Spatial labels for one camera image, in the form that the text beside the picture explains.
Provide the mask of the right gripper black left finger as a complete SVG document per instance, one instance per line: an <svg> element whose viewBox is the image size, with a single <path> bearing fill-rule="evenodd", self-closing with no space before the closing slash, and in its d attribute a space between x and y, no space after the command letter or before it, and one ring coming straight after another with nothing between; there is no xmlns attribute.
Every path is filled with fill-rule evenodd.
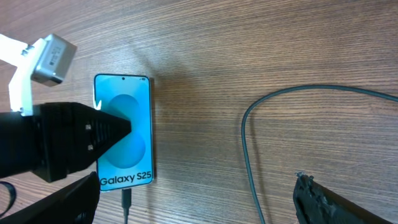
<svg viewBox="0 0 398 224"><path fill-rule="evenodd" d="M1 219L1 224L93 223L100 199L96 172L56 191L38 202Z"/></svg>

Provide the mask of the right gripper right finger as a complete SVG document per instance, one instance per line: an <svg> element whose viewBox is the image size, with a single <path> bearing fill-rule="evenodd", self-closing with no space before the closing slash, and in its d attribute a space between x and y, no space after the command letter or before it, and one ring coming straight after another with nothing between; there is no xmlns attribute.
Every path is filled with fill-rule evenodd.
<svg viewBox="0 0 398 224"><path fill-rule="evenodd" d="M392 224L316 183L313 176L297 173L293 192L300 224Z"/></svg>

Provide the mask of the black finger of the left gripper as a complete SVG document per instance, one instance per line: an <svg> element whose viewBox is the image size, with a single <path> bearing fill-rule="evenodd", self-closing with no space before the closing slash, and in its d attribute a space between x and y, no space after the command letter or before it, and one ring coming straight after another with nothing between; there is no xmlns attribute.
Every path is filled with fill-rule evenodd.
<svg viewBox="0 0 398 224"><path fill-rule="evenodd" d="M131 130L131 122L126 115L90 109L85 118L84 132L88 156L92 161L98 160Z"/></svg>

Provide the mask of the blue Galaxy smartphone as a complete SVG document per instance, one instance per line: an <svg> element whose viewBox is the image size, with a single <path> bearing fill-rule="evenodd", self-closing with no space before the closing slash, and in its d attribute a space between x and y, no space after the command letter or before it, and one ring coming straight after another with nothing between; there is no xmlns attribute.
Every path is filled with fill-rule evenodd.
<svg viewBox="0 0 398 224"><path fill-rule="evenodd" d="M154 179L152 93L144 75L99 73L94 77L97 110L121 124L112 128L124 136L96 163L100 191L146 185Z"/></svg>

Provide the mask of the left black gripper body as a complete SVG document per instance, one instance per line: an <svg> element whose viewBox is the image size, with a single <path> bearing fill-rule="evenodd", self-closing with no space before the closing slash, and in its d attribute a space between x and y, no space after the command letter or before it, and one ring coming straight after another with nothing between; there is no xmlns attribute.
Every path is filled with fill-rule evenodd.
<svg viewBox="0 0 398 224"><path fill-rule="evenodd" d="M45 103L34 106L39 134L40 165L33 173L46 182L66 178L93 163L88 150L90 130L86 128L93 108L81 103Z"/></svg>

